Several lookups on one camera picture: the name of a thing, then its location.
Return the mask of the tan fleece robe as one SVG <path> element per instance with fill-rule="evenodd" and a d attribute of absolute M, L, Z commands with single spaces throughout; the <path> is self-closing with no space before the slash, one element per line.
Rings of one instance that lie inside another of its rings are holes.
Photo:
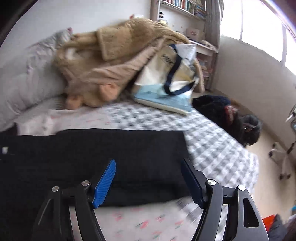
<path fill-rule="evenodd" d="M 163 47 L 189 42 L 167 25 L 145 18 L 73 35 L 54 59 L 67 80 L 66 108 L 97 108 L 117 99 Z"/>

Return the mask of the white swivel chair base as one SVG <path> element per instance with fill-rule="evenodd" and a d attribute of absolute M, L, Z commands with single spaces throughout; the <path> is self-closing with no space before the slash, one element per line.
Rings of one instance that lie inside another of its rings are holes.
<path fill-rule="evenodd" d="M 269 157 L 280 167 L 279 180 L 289 179 L 290 173 L 290 153 L 293 151 L 295 142 L 286 150 L 279 142 L 274 142 L 271 150 L 269 151 Z"/>

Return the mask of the black quilted jacket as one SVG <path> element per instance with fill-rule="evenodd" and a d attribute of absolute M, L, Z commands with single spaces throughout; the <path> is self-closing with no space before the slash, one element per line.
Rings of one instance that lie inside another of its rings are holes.
<path fill-rule="evenodd" d="M 64 130 L 51 136 L 1 134 L 1 240 L 29 240 L 54 186 L 90 180 L 110 161 L 116 174 L 104 206 L 166 202 L 189 195 L 180 171 L 189 157 L 181 131 Z"/>

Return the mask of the grey white pillow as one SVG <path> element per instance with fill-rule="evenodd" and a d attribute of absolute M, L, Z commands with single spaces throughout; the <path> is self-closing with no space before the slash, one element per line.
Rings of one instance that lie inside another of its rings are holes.
<path fill-rule="evenodd" d="M 66 81 L 53 61 L 71 35 L 70 29 L 56 32 L 1 67 L 1 131 L 27 109 L 63 93 Z"/>

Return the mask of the cream navy tote bag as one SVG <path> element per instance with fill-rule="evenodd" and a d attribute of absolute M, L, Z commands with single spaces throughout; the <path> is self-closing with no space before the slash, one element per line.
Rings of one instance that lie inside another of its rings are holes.
<path fill-rule="evenodd" d="M 144 66 L 132 89 L 133 99 L 143 105 L 182 115 L 192 111 L 190 98 L 199 82 L 193 66 L 196 45 L 163 47 Z"/>

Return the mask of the white bookshelf with books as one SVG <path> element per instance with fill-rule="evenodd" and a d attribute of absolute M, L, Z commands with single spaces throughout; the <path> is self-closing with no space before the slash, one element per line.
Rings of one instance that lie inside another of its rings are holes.
<path fill-rule="evenodd" d="M 197 46 L 205 89 L 213 91 L 224 1 L 151 1 L 153 21 L 168 25 Z"/>

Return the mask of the dark clothes pile on floor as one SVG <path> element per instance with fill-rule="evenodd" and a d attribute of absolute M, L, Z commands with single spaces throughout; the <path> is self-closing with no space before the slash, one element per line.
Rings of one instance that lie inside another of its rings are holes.
<path fill-rule="evenodd" d="M 260 119 L 253 114 L 242 114 L 232 99 L 206 94 L 192 99 L 192 106 L 244 147 L 255 144 L 260 137 Z"/>

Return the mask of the red item on floor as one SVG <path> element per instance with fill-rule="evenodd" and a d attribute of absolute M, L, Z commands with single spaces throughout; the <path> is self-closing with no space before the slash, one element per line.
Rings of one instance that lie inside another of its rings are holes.
<path fill-rule="evenodd" d="M 269 230 L 273 224 L 274 218 L 275 218 L 275 215 L 273 214 L 273 215 L 270 215 L 270 216 L 262 219 L 267 232 L 269 232 Z"/>

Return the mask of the white cherry print bedsheet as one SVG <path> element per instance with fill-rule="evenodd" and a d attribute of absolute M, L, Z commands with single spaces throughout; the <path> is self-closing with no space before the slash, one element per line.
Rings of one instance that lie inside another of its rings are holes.
<path fill-rule="evenodd" d="M 201 209 L 180 173 L 188 156 L 195 168 L 253 191 L 259 161 L 197 111 L 188 116 L 123 100 L 104 108 L 48 109 L 20 121 L 14 200 L 21 239 L 51 186 L 91 177 L 108 159 L 116 176 L 96 216 L 107 240 L 190 240 Z"/>

